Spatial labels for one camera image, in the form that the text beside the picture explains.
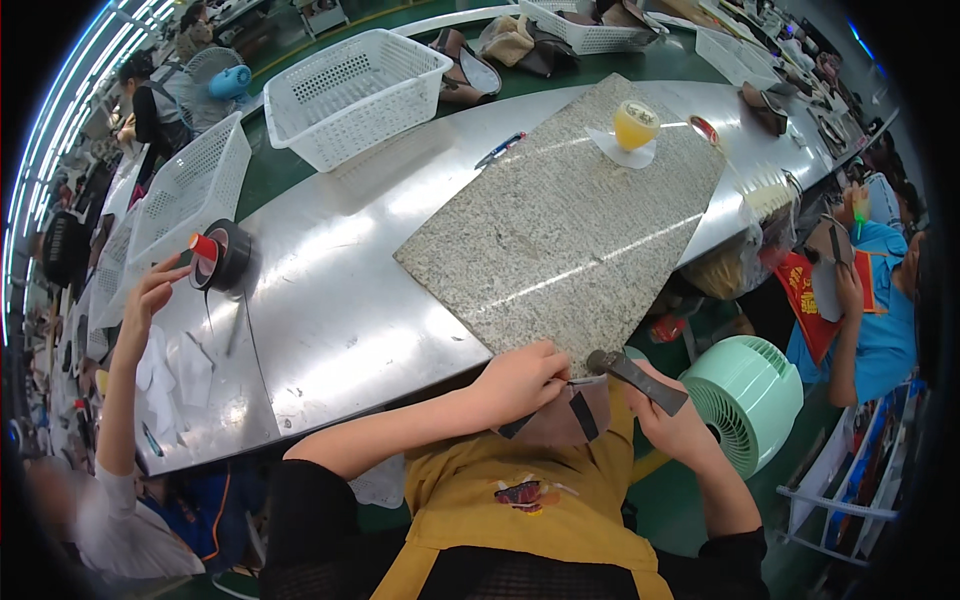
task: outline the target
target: black tape strip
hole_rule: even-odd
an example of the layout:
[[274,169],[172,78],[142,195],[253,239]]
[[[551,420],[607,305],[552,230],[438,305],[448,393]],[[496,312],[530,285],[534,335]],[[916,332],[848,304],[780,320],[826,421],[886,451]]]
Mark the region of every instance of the black tape strip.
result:
[[522,417],[520,419],[515,420],[512,423],[507,423],[506,425],[497,429],[496,432],[501,436],[503,436],[504,438],[508,440],[512,440],[514,436],[520,432],[520,429],[523,427],[523,425],[527,424],[527,421],[532,419],[535,414],[536,413],[531,413],[526,417]]
[[206,322],[210,325],[210,335],[213,335],[213,319],[210,319],[210,302],[207,296],[210,294],[210,288],[204,290],[204,306],[206,307]]
[[837,227],[836,225],[830,227],[830,244],[833,246],[833,262],[843,262],[840,259],[840,240],[837,239]]
[[587,406],[587,400],[584,398],[583,392],[577,392],[577,395],[570,400],[570,408],[573,409],[573,414],[576,415],[577,420],[580,422],[580,428],[584,430],[587,441],[592,442],[596,440],[600,432],[597,431],[597,421],[594,420],[593,413],[590,412],[590,407]]

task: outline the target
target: tape roll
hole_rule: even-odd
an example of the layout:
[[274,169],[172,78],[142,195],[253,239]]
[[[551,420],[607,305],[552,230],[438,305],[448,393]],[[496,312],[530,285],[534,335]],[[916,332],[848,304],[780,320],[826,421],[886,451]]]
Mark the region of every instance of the tape roll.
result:
[[190,285],[203,292],[233,289],[250,263],[250,235],[229,219],[215,221],[204,235],[217,242],[220,250],[216,260],[194,253],[190,259]]

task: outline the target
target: perforated plastic basket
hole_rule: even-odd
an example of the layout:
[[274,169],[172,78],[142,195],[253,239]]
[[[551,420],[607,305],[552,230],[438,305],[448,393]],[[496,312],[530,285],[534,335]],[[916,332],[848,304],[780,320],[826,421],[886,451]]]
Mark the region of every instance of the perforated plastic basket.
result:
[[86,355],[100,362],[110,350],[107,333],[100,327],[91,327],[87,322],[86,328]]
[[592,0],[520,0],[520,12],[537,22],[537,27],[562,38],[578,55],[607,52],[641,52],[657,39],[656,31],[606,25],[578,25],[556,11],[590,14]]
[[756,89],[767,89],[780,82],[780,77],[770,64],[739,39],[697,28],[697,54],[713,65],[733,85],[748,82]]
[[[93,320],[90,318],[90,299],[93,297],[94,289],[95,286],[92,282],[87,285],[80,295],[80,299],[77,300],[77,304],[70,310],[70,361],[72,363],[71,370],[75,377],[80,374],[80,363],[85,356],[99,361],[107,356],[109,351],[107,333],[100,327],[94,326]],[[84,315],[86,315],[86,337],[81,344],[81,335],[84,332],[81,331],[80,321]]]
[[190,234],[236,214],[251,149],[240,112],[217,123],[179,151],[156,173],[138,203],[128,263],[139,273],[186,250]]
[[453,60],[384,29],[325,48],[263,88],[270,143],[321,173],[437,113]]
[[90,288],[90,327],[113,327],[123,320],[127,293],[136,283],[136,278],[127,277],[126,267],[131,233],[140,218],[142,206],[142,200],[133,205],[123,221],[110,233],[100,252],[97,270],[87,284]]
[[89,322],[90,296],[92,294],[93,283],[91,282],[80,294],[80,299],[70,309],[70,316],[67,317],[67,326],[70,331],[70,369],[74,377],[80,374],[80,362],[84,358],[84,354],[80,352],[80,316],[87,315],[87,321]]

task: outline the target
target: blue fan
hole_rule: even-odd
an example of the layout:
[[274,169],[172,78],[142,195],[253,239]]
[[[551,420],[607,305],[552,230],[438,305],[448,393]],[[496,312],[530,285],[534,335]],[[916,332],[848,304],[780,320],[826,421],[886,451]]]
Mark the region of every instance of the blue fan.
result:
[[250,85],[250,79],[250,68],[246,64],[224,69],[210,80],[208,86],[210,96],[217,100],[243,102],[247,99],[247,86]]
[[235,50],[220,46],[202,50],[184,71],[190,83],[180,89],[177,106],[180,118],[194,132],[205,132],[250,99],[250,68]]

